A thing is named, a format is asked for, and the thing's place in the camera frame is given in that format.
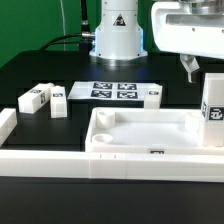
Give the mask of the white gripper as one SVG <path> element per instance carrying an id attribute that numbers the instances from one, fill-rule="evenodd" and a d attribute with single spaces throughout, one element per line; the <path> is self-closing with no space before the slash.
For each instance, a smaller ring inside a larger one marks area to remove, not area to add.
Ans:
<path id="1" fill-rule="evenodd" d="M 157 47 L 181 54 L 190 83 L 200 71 L 194 56 L 224 59 L 224 0 L 157 1 L 151 20 Z"/>

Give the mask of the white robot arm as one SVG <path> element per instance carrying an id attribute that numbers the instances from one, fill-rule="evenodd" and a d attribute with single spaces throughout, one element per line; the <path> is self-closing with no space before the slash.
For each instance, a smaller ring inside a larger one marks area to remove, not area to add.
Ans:
<path id="1" fill-rule="evenodd" d="M 91 59 L 117 66 L 145 58 L 138 0 L 102 0 L 101 6 Z M 157 1 L 151 22 L 156 46 L 180 55 L 189 82 L 196 81 L 198 56 L 224 59 L 224 0 Z"/>

